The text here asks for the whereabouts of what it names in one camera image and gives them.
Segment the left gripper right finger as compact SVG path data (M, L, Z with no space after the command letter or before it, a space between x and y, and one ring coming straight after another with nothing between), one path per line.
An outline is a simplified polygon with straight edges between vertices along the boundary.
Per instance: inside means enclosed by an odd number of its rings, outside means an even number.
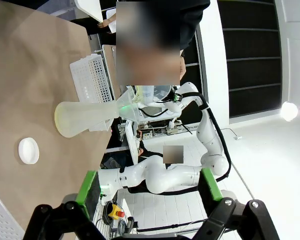
M237 231L242 240L278 240L279 235L265 203L258 199L242 204L222 195L209 168L200 171L197 186L207 214L194 240L219 240Z

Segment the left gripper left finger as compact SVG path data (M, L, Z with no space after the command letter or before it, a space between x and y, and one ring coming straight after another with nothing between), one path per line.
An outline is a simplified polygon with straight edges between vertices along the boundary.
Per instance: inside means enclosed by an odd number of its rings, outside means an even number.
M102 233L93 223L100 194L98 173L89 170L77 194L67 195L57 208L40 204L34 209L23 239L61 240L74 233L80 240L100 240Z

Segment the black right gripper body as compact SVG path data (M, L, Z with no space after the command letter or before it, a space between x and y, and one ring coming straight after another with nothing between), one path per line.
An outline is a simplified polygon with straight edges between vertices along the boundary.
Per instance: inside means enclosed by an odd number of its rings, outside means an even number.
M169 101L170 102L173 102L173 103L176 103L176 102L181 102L183 99L183 95L180 94L180 93L177 93L175 91L171 91L169 93Z

